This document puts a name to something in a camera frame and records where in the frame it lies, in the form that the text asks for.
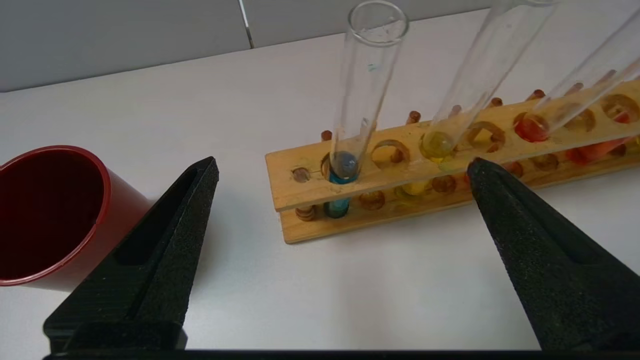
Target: red cup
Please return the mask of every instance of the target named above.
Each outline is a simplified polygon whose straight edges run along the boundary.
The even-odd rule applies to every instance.
[[[150,205],[82,148],[18,156],[0,167],[0,286],[73,290]]]

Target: glass test tube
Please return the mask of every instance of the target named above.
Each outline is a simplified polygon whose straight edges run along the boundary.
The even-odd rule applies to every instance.
[[[329,156],[329,180],[333,183],[346,184],[358,177],[400,44],[408,30],[407,16],[386,1],[365,1],[349,12]],[[349,208],[349,199],[326,203],[324,208],[329,217],[342,217]]]
[[[431,126],[420,141],[422,155],[442,162],[486,106],[507,73],[555,10],[554,0],[496,0]],[[461,113],[449,117],[455,107]]]
[[[542,98],[516,124],[516,133],[524,140],[541,142],[562,126],[593,127],[595,120],[583,111],[640,69],[639,34],[640,9]],[[583,88],[591,90],[563,104],[553,101]],[[618,122],[630,122],[634,120],[630,117],[640,115],[622,102],[603,109]]]

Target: white tabletop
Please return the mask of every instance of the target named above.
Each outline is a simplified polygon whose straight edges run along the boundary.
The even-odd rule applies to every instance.
[[[563,4],[496,93],[550,90],[619,26],[633,0]],[[486,10],[412,23],[381,128],[432,116]],[[333,124],[342,35],[0,94],[0,163],[70,144],[157,199],[213,155],[220,183],[184,324],[188,348],[535,349],[475,206],[286,245],[264,155]],[[640,169],[540,191],[640,272]],[[47,354],[65,293],[0,289],[0,358]]]

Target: yellow liquid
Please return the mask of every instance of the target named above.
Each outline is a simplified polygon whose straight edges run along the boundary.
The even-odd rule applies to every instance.
[[[402,185],[402,189],[409,195],[419,196],[424,195],[425,187],[427,186],[428,181],[419,181],[418,183],[408,183]]]
[[[442,131],[433,131],[422,137],[420,152],[425,158],[441,163],[446,157],[452,155],[454,146],[451,136]]]

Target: orange liquid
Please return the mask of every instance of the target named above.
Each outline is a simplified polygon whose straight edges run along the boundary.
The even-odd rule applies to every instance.
[[[631,138],[615,139],[608,142],[594,143],[583,147],[577,147],[566,151],[566,157],[578,165],[587,165],[592,161],[600,159],[609,151],[624,144]]]

